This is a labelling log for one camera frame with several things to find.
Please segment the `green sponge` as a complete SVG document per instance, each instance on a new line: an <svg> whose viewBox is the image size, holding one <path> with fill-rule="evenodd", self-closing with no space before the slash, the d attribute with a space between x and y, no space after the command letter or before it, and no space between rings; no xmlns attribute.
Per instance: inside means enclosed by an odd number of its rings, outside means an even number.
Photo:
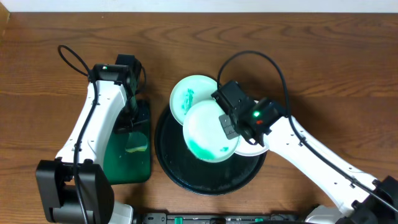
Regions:
<svg viewBox="0 0 398 224"><path fill-rule="evenodd" d="M140 132L131 132L127 139L125 151L128 153L144 152L148 148L148 138Z"/></svg>

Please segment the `black round tray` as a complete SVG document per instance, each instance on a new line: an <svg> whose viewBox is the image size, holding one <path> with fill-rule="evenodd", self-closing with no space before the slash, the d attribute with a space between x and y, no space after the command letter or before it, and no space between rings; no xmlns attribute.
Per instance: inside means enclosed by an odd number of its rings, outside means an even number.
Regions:
<svg viewBox="0 0 398 224"><path fill-rule="evenodd" d="M219 163L197 159L183 139L182 126L166 106L154 137L155 153L167 176L181 188L200 195L225 195L250 183L260 171L266 153L254 157L233 154Z"/></svg>

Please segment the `black rectangular sponge tray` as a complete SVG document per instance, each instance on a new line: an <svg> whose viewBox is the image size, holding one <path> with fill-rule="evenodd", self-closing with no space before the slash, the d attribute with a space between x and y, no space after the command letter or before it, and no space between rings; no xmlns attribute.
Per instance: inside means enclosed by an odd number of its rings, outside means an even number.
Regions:
<svg viewBox="0 0 398 224"><path fill-rule="evenodd" d="M125 147L129 133L115 134L112 130L103 164L104 173L111 185L136 184L149 179L151 175L150 107L149 127L143 134L148 138L148 148L144 152L128 153L125 151Z"/></svg>

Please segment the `mint plate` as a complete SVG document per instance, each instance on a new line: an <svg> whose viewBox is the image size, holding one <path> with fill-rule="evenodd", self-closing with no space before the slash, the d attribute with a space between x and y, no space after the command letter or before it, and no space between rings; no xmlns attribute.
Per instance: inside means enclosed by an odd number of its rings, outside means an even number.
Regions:
<svg viewBox="0 0 398 224"><path fill-rule="evenodd" d="M190 75L181 79L170 94L169 106L175 120L183 125L190 108L203 101L212 100L217 82L204 75Z"/></svg>
<svg viewBox="0 0 398 224"><path fill-rule="evenodd" d="M183 122L183 138L189 151L199 160L218 163L235 152L239 138L228 139L220 122L224 111L214 100L193 105Z"/></svg>

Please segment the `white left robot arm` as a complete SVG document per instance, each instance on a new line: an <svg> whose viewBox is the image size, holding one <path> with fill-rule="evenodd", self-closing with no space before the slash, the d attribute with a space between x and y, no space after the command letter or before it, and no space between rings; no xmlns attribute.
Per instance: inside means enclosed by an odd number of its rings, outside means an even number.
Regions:
<svg viewBox="0 0 398 224"><path fill-rule="evenodd" d="M114 184L150 177L150 108L138 100L145 75L133 55L88 69L88 93L75 127L35 177L51 223L132 223L134 210L117 202Z"/></svg>

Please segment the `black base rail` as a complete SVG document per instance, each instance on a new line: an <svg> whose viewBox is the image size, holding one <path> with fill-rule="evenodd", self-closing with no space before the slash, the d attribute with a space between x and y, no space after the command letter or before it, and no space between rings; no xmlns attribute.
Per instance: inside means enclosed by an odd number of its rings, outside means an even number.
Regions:
<svg viewBox="0 0 398 224"><path fill-rule="evenodd" d="M198 215L198 214L135 214L132 224L258 224L258 223L305 223L296 215Z"/></svg>

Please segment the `white plate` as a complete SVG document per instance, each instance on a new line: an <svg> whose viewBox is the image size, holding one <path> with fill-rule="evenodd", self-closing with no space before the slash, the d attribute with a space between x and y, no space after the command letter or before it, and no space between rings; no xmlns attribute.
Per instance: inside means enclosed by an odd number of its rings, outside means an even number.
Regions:
<svg viewBox="0 0 398 224"><path fill-rule="evenodd" d="M264 137L264 146L261 146L260 144L250 145L244 140L242 136L240 136L238 145L234 153L240 156L251 157L263 154L268 150L269 150L269 142L266 137Z"/></svg>

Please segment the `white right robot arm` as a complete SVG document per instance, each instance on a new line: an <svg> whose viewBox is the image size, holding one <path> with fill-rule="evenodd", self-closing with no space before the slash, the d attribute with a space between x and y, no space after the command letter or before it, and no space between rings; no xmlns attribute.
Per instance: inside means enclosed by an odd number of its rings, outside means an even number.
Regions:
<svg viewBox="0 0 398 224"><path fill-rule="evenodd" d="M277 102L255 101L235 81L212 97L228 115L229 128L251 145L260 144L293 164L335 204L319 206L307 223L397 223L397 180L378 180L337 156Z"/></svg>

